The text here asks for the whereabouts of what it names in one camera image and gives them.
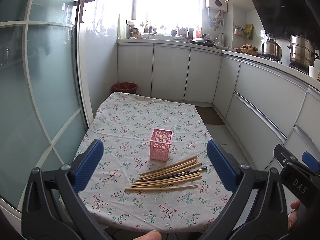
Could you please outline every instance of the door handle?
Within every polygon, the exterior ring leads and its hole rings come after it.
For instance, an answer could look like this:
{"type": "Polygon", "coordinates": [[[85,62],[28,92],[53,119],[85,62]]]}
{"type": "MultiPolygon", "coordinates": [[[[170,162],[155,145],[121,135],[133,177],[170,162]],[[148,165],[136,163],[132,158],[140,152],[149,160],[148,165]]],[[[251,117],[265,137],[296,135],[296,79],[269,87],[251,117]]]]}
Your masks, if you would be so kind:
{"type": "Polygon", "coordinates": [[[80,10],[79,10],[79,22],[80,23],[84,23],[84,21],[82,20],[83,10],[84,10],[84,3],[93,2],[93,1],[95,1],[95,0],[80,0],[80,10]]]}

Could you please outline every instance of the pink basket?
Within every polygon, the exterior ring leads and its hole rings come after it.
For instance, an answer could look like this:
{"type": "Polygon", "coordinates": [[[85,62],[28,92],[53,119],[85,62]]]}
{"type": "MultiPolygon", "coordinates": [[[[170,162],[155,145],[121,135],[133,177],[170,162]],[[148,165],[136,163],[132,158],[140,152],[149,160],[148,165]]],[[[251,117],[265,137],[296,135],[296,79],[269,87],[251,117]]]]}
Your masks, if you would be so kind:
{"type": "Polygon", "coordinates": [[[173,131],[153,128],[150,137],[150,159],[166,162],[172,142],[173,131]]]}

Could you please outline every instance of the black range hood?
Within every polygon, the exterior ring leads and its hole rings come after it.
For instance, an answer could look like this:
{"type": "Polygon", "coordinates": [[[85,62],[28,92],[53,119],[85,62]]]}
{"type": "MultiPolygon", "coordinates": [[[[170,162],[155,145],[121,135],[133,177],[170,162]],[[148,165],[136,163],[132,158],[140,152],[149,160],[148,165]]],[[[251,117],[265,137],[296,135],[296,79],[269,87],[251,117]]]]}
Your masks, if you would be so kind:
{"type": "Polygon", "coordinates": [[[252,0],[263,28],[277,38],[302,35],[320,46],[320,0],[252,0]]]}

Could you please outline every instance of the floral print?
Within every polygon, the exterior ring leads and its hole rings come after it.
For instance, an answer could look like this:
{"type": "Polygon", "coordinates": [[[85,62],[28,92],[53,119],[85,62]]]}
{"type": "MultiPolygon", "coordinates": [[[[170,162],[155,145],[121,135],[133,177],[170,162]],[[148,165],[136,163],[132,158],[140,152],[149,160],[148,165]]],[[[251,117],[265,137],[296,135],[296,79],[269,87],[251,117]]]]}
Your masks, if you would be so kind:
{"type": "Polygon", "coordinates": [[[199,184],[195,189],[124,191],[141,173],[165,165],[149,159],[153,128],[174,130],[167,165],[193,155],[203,166],[211,165],[206,154],[211,137],[194,106],[115,92],[99,107],[77,151],[83,153],[94,139],[104,145],[102,159],[78,195],[107,226],[141,232],[204,231],[231,196],[213,166],[201,179],[185,184],[199,184]]]}

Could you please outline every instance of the human hand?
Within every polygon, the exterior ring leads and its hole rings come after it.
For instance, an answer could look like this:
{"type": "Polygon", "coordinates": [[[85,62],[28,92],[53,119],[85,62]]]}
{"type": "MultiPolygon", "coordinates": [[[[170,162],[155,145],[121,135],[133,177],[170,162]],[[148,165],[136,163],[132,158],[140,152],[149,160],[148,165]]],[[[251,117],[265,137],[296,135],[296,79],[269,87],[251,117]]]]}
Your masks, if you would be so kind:
{"type": "Polygon", "coordinates": [[[161,234],[158,231],[153,230],[144,236],[135,238],[134,240],[161,240],[161,234]]]}
{"type": "Polygon", "coordinates": [[[299,208],[300,204],[301,204],[300,200],[297,199],[297,200],[293,201],[290,205],[290,207],[292,209],[295,209],[295,211],[293,211],[288,217],[288,230],[289,231],[294,227],[294,225],[297,222],[297,209],[299,208]]]}

